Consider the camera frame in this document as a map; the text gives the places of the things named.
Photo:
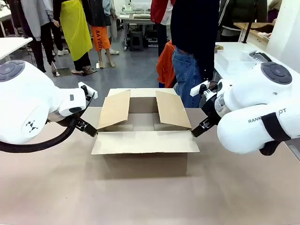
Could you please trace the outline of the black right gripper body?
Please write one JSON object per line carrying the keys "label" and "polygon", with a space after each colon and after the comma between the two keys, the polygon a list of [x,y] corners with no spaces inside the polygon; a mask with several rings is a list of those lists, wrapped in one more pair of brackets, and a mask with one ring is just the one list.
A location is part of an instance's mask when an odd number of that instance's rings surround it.
{"label": "black right gripper body", "polygon": [[205,123],[219,123],[221,117],[218,115],[215,109],[215,100],[217,99],[217,94],[212,93],[211,96],[206,97],[205,103],[202,105],[202,111],[207,115],[204,120]]}

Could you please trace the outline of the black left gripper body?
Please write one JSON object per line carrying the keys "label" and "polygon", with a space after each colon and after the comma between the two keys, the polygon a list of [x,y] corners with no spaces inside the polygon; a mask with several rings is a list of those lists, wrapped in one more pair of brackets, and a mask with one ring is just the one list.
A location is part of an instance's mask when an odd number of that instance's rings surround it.
{"label": "black left gripper body", "polygon": [[48,115],[46,123],[55,122],[62,127],[75,127],[80,111],[81,107],[60,108]]}

